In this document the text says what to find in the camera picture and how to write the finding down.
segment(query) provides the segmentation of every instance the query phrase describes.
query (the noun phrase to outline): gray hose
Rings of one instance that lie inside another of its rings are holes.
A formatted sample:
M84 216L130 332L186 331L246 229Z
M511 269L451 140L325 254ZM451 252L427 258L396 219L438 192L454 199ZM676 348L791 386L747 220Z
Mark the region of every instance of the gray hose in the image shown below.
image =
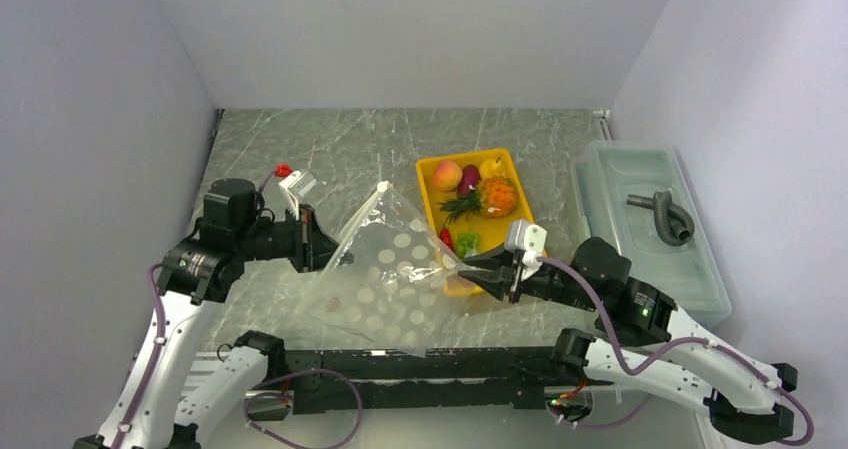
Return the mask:
M657 235L669 246L682 246L695 233L695 221L686 209L671 202L671 191L655 192L653 198L630 194L627 204L653 210Z

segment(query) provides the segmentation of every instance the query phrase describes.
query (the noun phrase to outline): black cable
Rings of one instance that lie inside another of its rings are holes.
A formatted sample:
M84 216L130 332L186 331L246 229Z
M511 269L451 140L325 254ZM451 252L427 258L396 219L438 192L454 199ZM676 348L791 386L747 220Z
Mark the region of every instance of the black cable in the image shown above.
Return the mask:
M267 212L268 214L271 214L271 217L263 217L262 214L265 213L265 212ZM260 222L260 224L264 226L264 225L268 225L268 224L273 224L274 221L277 220L277 215L274 214L274 211L272 211L270 208L263 207L259 211L259 219L265 219L265 220L268 221L267 224L265 222Z
M260 193L256 193L256 200L254 201L254 206L256 207L256 212L259 213L262 209L265 208L265 196Z
M183 242L186 242L186 241L190 240L192 237L194 237L195 234L197 234L197 232L200 231L200 224L202 224L202 223L203 223L202 217L198 217L197 219L195 219L194 220L194 228L191 230L191 234L184 237Z
M224 346L227 346L227 348L231 351L233 350L233 345L227 344L226 342L221 344L220 346L218 346L218 349L215 349L215 355L218 356L218 360L221 361L221 362L227 362L226 359L221 357L221 348L224 347Z

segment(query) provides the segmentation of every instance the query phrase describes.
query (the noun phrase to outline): white wall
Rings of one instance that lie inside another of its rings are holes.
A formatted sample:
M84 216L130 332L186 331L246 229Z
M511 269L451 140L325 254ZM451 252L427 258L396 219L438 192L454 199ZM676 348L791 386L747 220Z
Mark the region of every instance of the white wall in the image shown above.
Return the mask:
M108 415L213 119L156 0L0 0L0 446Z
M679 149L721 332L799 368L823 448L848 442L846 28L848 0L670 0L612 109L618 138Z
M218 107L612 104L667 0L161 0Z

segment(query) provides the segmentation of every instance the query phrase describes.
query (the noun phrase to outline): green vegetable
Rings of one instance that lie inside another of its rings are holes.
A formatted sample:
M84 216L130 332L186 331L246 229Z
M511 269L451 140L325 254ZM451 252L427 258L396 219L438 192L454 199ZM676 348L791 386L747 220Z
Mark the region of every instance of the green vegetable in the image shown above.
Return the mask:
M480 234L476 232L462 232L453 241L454 252L460 259L470 256L472 252L477 252L477 246L479 245Z

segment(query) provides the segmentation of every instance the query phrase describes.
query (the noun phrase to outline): toy fruit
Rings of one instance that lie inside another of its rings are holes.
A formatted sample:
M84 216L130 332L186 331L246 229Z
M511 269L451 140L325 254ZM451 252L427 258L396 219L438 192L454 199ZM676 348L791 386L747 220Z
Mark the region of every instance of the toy fruit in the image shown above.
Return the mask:
M493 176L503 176L506 174L506 168L504 167L503 161L501 158L492 158L486 159L480 164L480 176L483 179L488 179Z
M448 246L448 249L453 250L453 239L450 237L450 231L447 229L442 229L439 231L439 239Z
M448 222L466 212L479 212L483 217L504 217L518 206L515 185L503 176L493 176L480 181L468 194L442 203L441 210L449 212Z
M453 252L455 252L460 259L472 256L477 252L477 246L480 245L480 239L480 234L477 234L476 232L461 232L459 233L459 237L456 238L456 243L454 244L455 249Z
M459 181L459 187L456 188L456 193L460 196L473 191L480 182L480 171L474 164L469 164L462 168L462 179Z
M440 191L452 191L456 189L456 186L459 185L459 181L462 179L462 169L457 165L457 163L450 160L443 160L436 167L436 171L433 173L432 184L433 187Z

